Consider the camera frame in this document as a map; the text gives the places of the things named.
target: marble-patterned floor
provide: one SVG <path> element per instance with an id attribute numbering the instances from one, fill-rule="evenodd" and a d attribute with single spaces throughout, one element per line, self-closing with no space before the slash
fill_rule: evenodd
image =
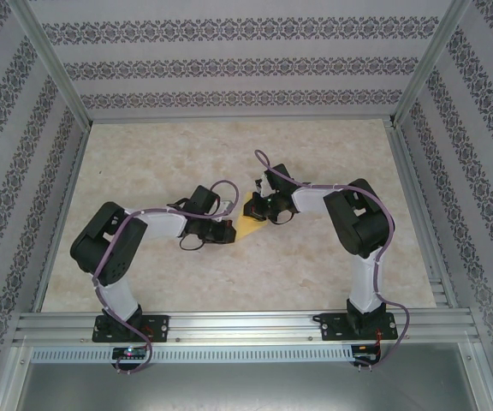
<path id="1" fill-rule="evenodd" d="M 69 257 L 69 248 L 105 201 L 164 206 L 222 178 L 233 180 L 242 196 L 264 170 L 253 155 L 256 148 L 303 182 L 364 177 L 397 228 L 383 294 L 408 307 L 435 306 L 380 120 L 184 122 L 92 128 L 43 311 L 100 310 L 89 276 Z M 230 189 L 219 192 L 231 198 Z M 144 241 L 127 275 L 144 311 L 339 309 L 350 289 L 349 262 L 328 216 L 300 214 L 233 245 L 196 252 L 180 250 L 177 239 Z"/>

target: yellow object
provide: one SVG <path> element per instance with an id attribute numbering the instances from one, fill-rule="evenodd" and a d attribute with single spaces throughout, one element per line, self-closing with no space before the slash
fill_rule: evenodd
<path id="1" fill-rule="evenodd" d="M 239 219 L 237 220 L 237 227 L 235 227 L 235 241 L 240 240 L 243 237 L 253 233 L 257 229 L 261 229 L 267 224 L 267 220 L 265 221 L 256 221 L 253 218 L 245 217 L 243 215 L 243 208 L 245 204 L 252 198 L 252 193 L 247 193 L 243 200 L 243 206 L 241 207 L 241 214 L 239 215 Z"/>

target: enclosure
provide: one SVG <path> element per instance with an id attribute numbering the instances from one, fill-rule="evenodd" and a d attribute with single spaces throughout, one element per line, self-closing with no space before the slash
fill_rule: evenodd
<path id="1" fill-rule="evenodd" d="M 74 238 L 105 201 L 222 178 L 242 206 L 255 149 L 371 183 L 406 337 L 373 372 L 348 363 L 373 342 L 323 339 L 350 256 L 301 213 L 191 253 L 142 242 L 128 279 L 166 342 L 117 375 Z M 493 410 L 493 0 L 0 0 L 0 409 L 264 407 Z"/>

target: black mounting bracket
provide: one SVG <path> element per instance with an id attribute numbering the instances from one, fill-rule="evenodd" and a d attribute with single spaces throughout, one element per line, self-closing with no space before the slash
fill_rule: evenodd
<path id="1" fill-rule="evenodd" d="M 169 334 L 168 315 L 141 315 L 137 330 L 146 335 L 152 343 L 166 343 Z M 94 343 L 143 343 L 144 340 L 117 323 L 109 315 L 98 315 L 92 330 Z"/>
<path id="2" fill-rule="evenodd" d="M 375 340 L 376 331 L 381 331 L 382 340 L 396 340 L 399 335 L 395 316 L 384 313 L 374 328 L 357 332 L 347 321 L 347 313 L 322 313 L 313 316 L 313 321 L 320 324 L 323 341 L 360 341 Z"/>

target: striped wall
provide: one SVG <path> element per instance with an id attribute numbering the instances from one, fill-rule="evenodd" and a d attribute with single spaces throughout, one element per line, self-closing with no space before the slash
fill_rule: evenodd
<path id="1" fill-rule="evenodd" d="M 14 317 L 38 291 L 81 135 L 0 0 L 0 371 Z"/>
<path id="2" fill-rule="evenodd" d="M 95 120 L 390 115 L 448 4 L 31 2 Z"/>
<path id="3" fill-rule="evenodd" d="M 448 273 L 493 371 L 493 1 L 475 0 L 402 124 Z"/>

